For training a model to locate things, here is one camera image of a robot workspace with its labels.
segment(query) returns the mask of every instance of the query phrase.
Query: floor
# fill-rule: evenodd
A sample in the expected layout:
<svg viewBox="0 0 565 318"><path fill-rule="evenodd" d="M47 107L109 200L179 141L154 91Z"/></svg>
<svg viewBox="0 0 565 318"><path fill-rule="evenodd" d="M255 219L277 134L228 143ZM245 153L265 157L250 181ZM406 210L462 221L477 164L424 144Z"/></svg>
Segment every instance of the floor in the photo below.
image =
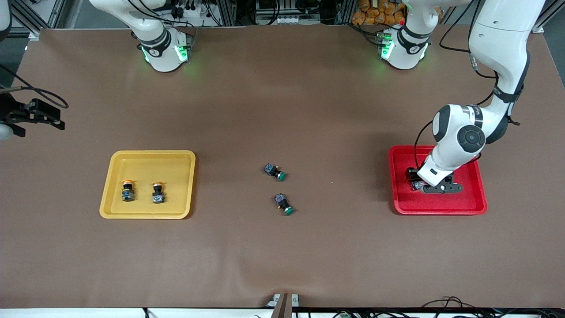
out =
<svg viewBox="0 0 565 318"><path fill-rule="evenodd" d="M469 24L471 20L471 12L461 19L461 24ZM69 19L65 22L66 28L77 29L97 29L97 28L126 28L125 24L117 18L97 10L88 0L76 0L69 10ZM452 23L455 19L450 18L448 23ZM544 36L553 56L553 61L561 76L561 81L565 85L565 10L561 10L544 26ZM8 67L10 70L18 69L21 58L25 52L27 39L8 38L0 42L0 63ZM0 74L0 84L7 86L12 83L12 76L9 74Z"/></svg>

